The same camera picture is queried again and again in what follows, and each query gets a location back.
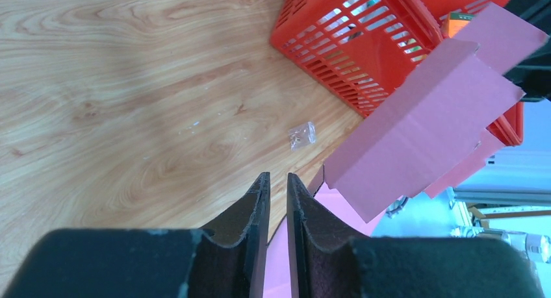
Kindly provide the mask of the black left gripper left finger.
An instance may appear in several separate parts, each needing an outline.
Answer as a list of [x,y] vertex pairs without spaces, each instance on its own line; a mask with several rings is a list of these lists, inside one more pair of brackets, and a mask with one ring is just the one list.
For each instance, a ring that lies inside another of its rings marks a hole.
[[196,229],[57,229],[5,297],[261,297],[270,174]]

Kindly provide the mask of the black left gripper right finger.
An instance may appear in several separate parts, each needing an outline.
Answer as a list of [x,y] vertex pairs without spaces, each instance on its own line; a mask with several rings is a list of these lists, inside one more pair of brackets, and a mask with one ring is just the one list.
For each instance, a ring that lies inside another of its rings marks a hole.
[[528,263],[492,238],[371,238],[287,177],[293,297],[541,297]]

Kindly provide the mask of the pink paper box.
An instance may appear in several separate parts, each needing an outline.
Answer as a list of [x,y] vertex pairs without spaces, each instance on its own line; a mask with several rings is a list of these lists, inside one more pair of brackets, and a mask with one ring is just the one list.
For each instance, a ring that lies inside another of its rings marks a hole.
[[[366,235],[397,198],[436,195],[461,182],[497,146],[487,126],[524,94],[505,74],[547,41],[542,30],[489,5],[408,75],[307,190]],[[293,297],[287,218],[269,246],[264,285],[264,297]]]

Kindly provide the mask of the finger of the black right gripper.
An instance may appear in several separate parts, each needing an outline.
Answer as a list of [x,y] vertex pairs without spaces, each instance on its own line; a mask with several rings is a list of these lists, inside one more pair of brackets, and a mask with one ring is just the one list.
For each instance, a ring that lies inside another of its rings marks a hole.
[[[550,34],[550,0],[510,0],[505,9]],[[523,101],[550,100],[550,40],[510,69],[505,77],[524,90]]]

